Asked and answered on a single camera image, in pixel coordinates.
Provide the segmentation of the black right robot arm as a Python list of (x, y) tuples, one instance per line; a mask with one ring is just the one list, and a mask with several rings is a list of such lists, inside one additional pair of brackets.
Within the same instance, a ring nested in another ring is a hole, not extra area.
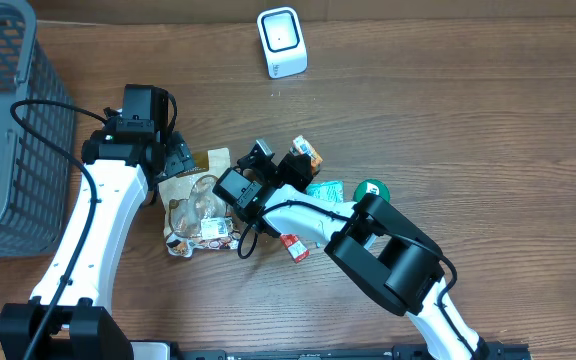
[(312, 179), (309, 156), (287, 154), (274, 164), (271, 155), (255, 149), (220, 176), (213, 192), (247, 230), (323, 243), (364, 294), (411, 320), (433, 358), (486, 358), (485, 340), (465, 324), (448, 295), (457, 271), (440, 247), (382, 197), (324, 201), (306, 194)]

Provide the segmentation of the red white snack packet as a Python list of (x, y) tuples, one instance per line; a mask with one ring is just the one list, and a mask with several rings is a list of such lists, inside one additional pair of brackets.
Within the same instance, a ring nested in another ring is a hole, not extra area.
[(309, 249), (301, 242), (297, 235), (282, 234), (280, 241), (287, 249), (295, 263), (299, 263), (310, 255)]

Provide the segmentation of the teal tissue pack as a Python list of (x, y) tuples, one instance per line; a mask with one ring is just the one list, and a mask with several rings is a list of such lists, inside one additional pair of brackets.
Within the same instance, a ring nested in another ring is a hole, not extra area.
[(311, 183), (306, 188), (306, 194), (320, 200), (342, 203), (344, 201), (344, 184), (340, 180)]

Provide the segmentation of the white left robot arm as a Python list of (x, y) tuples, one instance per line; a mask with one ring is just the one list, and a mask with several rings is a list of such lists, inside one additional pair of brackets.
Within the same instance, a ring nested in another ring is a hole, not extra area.
[(167, 341), (129, 340), (111, 315), (119, 260), (131, 223), (159, 183), (194, 166), (175, 131), (177, 104), (167, 90), (128, 84), (123, 106), (105, 109), (74, 158), (50, 147), (82, 175), (77, 201), (55, 256), (23, 304), (0, 313), (8, 359), (175, 359)]

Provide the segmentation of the orange Kleenex tissue pack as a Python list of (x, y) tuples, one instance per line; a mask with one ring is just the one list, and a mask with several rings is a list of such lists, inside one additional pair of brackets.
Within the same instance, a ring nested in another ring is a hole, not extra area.
[(289, 152), (295, 156), (297, 155), (308, 155), (310, 158), (310, 165), (312, 174), (316, 176), (321, 169), (321, 164), (323, 163), (323, 158), (318, 153), (318, 151), (311, 145), (311, 143), (305, 139), (302, 135), (295, 137), (292, 140), (292, 145)]

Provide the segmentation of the beige brown snack pouch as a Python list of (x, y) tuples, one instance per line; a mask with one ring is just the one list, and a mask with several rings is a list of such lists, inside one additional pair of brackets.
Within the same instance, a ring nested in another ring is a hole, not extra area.
[(166, 249), (184, 258), (198, 250), (235, 250), (240, 231), (232, 208), (213, 193), (217, 180), (231, 165), (230, 151), (212, 149), (195, 153), (193, 159), (195, 169), (159, 184)]

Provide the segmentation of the green lid jar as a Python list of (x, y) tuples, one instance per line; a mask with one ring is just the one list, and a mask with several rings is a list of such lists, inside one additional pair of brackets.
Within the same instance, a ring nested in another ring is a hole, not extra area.
[(377, 195), (387, 202), (391, 200), (388, 187), (377, 179), (366, 179), (362, 181), (354, 190), (353, 200), (359, 202), (366, 194)]

